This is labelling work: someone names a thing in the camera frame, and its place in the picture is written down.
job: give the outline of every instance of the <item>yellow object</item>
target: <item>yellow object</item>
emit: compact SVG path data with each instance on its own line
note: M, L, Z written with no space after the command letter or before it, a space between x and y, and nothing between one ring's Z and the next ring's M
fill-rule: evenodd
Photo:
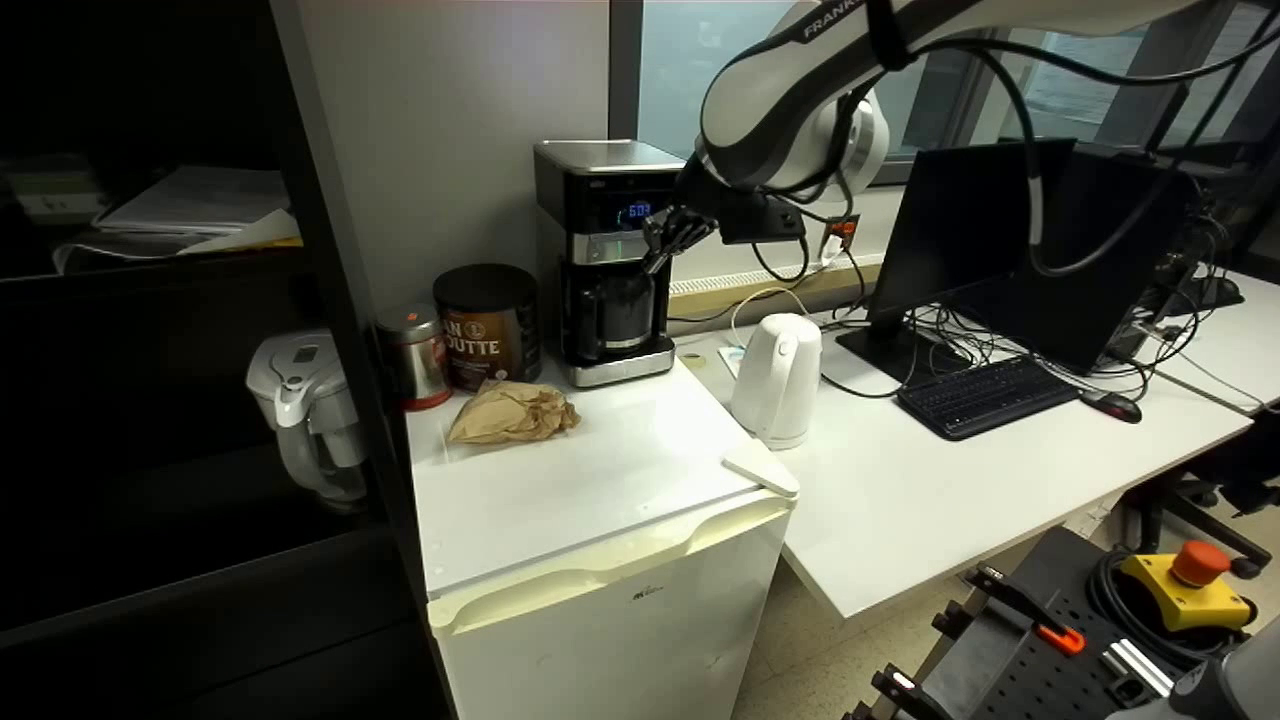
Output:
M1175 553L1120 559L1120 574L1138 582L1154 596L1169 633L1245 629L1257 617L1222 576L1203 589L1188 589L1170 576L1170 559Z
M536 443L560 437L574 426L574 409L553 386L514 386L514 381L489 381L478 394L461 409L442 443Z

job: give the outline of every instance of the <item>white mini fridge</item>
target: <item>white mini fridge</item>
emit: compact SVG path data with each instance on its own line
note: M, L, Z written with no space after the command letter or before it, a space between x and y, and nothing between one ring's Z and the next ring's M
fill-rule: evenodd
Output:
M726 720L793 475L689 368L573 394L569 437L453 453L406 416L429 623L461 720Z

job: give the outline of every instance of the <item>computer monitor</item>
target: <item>computer monitor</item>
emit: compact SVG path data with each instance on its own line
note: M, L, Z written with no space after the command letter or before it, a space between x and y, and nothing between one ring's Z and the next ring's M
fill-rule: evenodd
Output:
M1068 264L1105 243L1164 172L1072 142L1049 142L1037 154L1044 175L1044 264ZM899 317L918 303L942 303L1044 362L1093 372L1109 356L1117 328L1126 328L1125 321L1159 256L1175 243L1193 201L1188 175L1169 180L1109 256L1052 282L1028 268L1021 144L918 154L867 303L873 328L840 346L905 381L916 372L918 339L905 339Z
M1056 175L1072 155L1072 142L1049 142L1037 144L1037 154L1039 172ZM1022 264L1022 252L1022 144L918 154L867 301L873 324L842 332L840 346L897 381L918 376L918 368L960 372L967 362L905 332L905 311L993 288Z

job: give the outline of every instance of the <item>food package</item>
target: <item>food package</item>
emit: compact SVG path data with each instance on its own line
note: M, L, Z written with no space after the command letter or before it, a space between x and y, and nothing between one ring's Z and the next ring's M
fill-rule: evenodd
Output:
M536 443L574 426L573 405L553 386L482 386L453 420L442 443L495 447Z

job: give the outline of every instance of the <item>floor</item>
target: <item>floor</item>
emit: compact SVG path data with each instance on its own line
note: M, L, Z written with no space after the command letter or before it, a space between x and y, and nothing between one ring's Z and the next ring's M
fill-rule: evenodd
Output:
M1274 513L1257 518L1227 518L1215 507L1220 520L1232 520L1245 537L1270 547L1280 557L1280 526ZM996 557L996 568L1015 568L1028 544ZM1253 586L1237 582L1245 596L1257 601L1261 623L1280 617L1280 559ZM840 622L822 610L789 568L778 568L759 642L748 663L744 697L736 717L741 720L840 720L860 702L873 704L873 672L885 663L916 672L936 645L930 617L947 601L962 601L967 586L962 574L940 576L923 589L911 589L887 606L860 611L856 622Z

